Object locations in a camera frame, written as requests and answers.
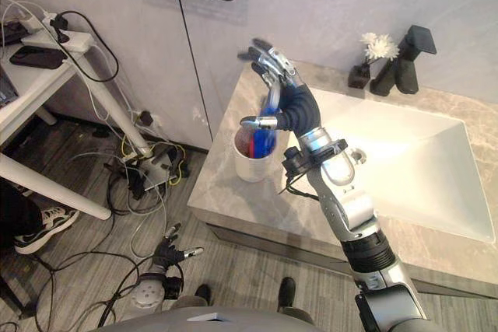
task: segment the person's foot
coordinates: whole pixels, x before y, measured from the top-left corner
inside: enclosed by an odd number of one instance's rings
[[[211,288],[207,284],[201,285],[199,288],[197,288],[197,291],[195,291],[195,295],[197,297],[201,297],[206,300],[208,303],[208,306],[211,305]]]
[[[40,211],[43,228],[29,235],[14,237],[17,253],[31,254],[39,250],[57,232],[64,231],[79,216],[79,211],[70,208],[47,208]]]
[[[285,277],[280,283],[279,290],[279,306],[277,310],[281,310],[284,307],[291,307],[294,303],[294,297],[296,295],[296,282],[294,279]]]

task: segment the marble countertop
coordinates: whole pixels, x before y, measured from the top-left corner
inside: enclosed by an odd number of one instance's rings
[[[303,80],[311,87],[337,93],[415,107],[463,120],[474,152],[482,185],[498,227],[498,104],[421,87],[416,95],[403,95],[395,87],[387,97],[366,90],[349,89],[347,74],[309,63],[296,62]],[[233,136],[239,120],[258,112],[260,98],[267,93],[261,79],[246,65],[202,168],[189,206],[218,216],[254,223],[310,238],[317,247],[331,243],[338,247],[316,201],[281,190],[283,152],[289,134],[280,132],[272,171],[263,181],[247,183],[235,172]],[[498,247],[445,232],[428,229],[395,218],[380,217],[391,246],[407,264],[457,277],[498,285]],[[340,250],[331,257],[341,256]]]

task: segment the power strip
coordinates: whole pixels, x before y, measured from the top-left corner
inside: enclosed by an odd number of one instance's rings
[[[77,31],[62,31],[69,37],[69,41],[62,45],[69,52],[79,52],[84,54],[87,52],[95,40],[88,33],[79,33]],[[21,39],[25,46],[44,47],[44,48],[58,48],[58,45],[47,35],[47,31],[40,30],[35,34],[28,35]]]

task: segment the bathroom sink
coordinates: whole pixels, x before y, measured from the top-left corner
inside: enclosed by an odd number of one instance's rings
[[[370,195],[378,215],[484,242],[495,235],[464,122],[437,114],[312,89],[322,125],[348,142],[350,185]],[[297,145],[290,136],[289,147]],[[330,161],[335,171],[346,165]],[[306,178],[294,187],[314,193]]]

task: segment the white cup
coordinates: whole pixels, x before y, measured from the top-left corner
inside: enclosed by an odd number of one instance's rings
[[[233,148],[235,149],[235,170],[239,178],[246,182],[255,183],[267,177],[272,165],[273,153],[262,159],[247,157],[249,142],[254,131],[240,128],[233,137]]]

